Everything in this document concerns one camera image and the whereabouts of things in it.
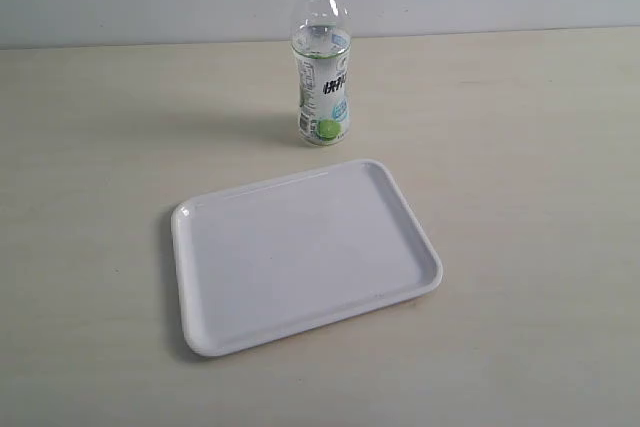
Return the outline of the white rectangular plastic tray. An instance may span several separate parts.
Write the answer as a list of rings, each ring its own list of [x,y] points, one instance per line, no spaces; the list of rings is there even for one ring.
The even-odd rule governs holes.
[[[357,159],[172,212],[187,345],[220,357],[435,290],[442,262],[389,169]]]

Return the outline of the clear plastic drink bottle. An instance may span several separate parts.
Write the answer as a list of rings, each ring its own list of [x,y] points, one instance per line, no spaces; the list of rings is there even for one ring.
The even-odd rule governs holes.
[[[290,45],[299,79],[300,135],[318,146],[340,142],[351,122],[347,9],[338,0],[299,0],[292,15]]]

